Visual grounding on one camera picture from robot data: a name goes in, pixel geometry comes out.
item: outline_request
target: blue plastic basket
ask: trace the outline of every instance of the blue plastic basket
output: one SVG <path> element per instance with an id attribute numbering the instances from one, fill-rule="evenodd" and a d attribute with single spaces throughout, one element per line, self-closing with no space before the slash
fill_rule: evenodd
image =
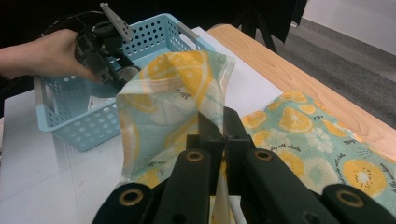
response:
<path id="1" fill-rule="evenodd" d="M 196 49 L 214 50 L 169 14 L 161 14 L 131 26 L 134 29 L 133 40 L 124 44 L 122 50 L 140 67 L 165 52 L 192 50 L 180 38 L 180 34 L 192 41 Z M 55 134 L 79 151 L 87 151 L 120 134 L 115 100 L 88 110 L 90 97 L 109 98 L 115 97 L 117 93 L 111 85 L 91 83 L 76 76 L 36 77 L 38 127 L 43 132 Z"/>

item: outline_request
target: lemon print cloth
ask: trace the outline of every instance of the lemon print cloth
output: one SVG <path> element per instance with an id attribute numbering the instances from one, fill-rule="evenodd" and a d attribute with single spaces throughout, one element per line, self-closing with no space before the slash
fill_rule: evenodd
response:
<path id="1" fill-rule="evenodd" d="M 154 188 L 172 172 L 197 134 L 201 112 L 222 132 L 223 107 L 234 59 L 211 51 L 162 54 L 117 95 L 124 150 L 122 176 Z"/>
<path id="2" fill-rule="evenodd" d="M 376 153 L 319 102 L 287 91 L 242 118 L 256 147 L 275 152 L 311 190 L 343 183 L 396 216 L 396 162 Z"/>

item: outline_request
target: round metal insert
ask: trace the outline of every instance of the round metal insert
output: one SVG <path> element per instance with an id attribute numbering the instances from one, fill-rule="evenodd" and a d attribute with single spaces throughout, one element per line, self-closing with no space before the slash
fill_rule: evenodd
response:
<path id="1" fill-rule="evenodd" d="M 125 190 L 119 198 L 120 204 L 124 206 L 133 206 L 143 199 L 143 192 L 141 189 L 127 189 Z"/>
<path id="2" fill-rule="evenodd" d="M 364 201 L 359 197 L 359 195 L 344 189 L 340 189 L 336 192 L 337 199 L 351 207 L 363 207 Z"/>
<path id="3" fill-rule="evenodd" d="M 196 151 L 187 154 L 187 160 L 189 161 L 200 161 L 203 157 L 204 155 L 202 155 L 201 152 L 196 152 Z"/>
<path id="4" fill-rule="evenodd" d="M 270 161 L 272 159 L 271 154 L 264 150 L 254 152 L 254 156 L 261 161 Z"/>

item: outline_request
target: human arm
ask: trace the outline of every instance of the human arm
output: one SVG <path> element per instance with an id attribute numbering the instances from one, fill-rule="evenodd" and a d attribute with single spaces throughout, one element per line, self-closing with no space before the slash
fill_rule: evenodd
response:
<path id="1" fill-rule="evenodd" d="M 95 81 L 93 72 L 74 57 L 77 33 L 60 30 L 35 41 L 0 49 L 0 76 L 80 76 Z"/>

